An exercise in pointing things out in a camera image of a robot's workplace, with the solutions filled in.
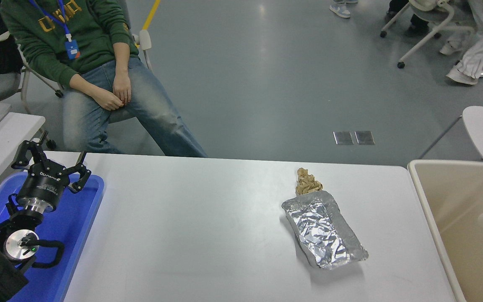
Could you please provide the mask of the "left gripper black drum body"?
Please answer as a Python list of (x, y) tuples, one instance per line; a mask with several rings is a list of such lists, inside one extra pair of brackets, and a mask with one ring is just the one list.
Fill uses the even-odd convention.
[(45, 168), (42, 163), (34, 163), (28, 169), (28, 176), (17, 194), (17, 203), (25, 207), (32, 199), (46, 201), (50, 207), (56, 207), (62, 193), (70, 183), (69, 176), (62, 174), (65, 166), (48, 161)]

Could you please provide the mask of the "person's right hand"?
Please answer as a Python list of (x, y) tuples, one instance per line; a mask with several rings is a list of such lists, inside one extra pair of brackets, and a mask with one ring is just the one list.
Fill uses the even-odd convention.
[(113, 92), (102, 88), (94, 89), (92, 98), (102, 107), (108, 111), (117, 110), (123, 107), (124, 103)]

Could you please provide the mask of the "person's left hand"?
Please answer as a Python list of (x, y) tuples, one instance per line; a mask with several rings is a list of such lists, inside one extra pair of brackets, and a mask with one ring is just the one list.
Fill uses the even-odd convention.
[(132, 85), (128, 73), (115, 75), (113, 93), (122, 101), (123, 105), (127, 105), (131, 101)]

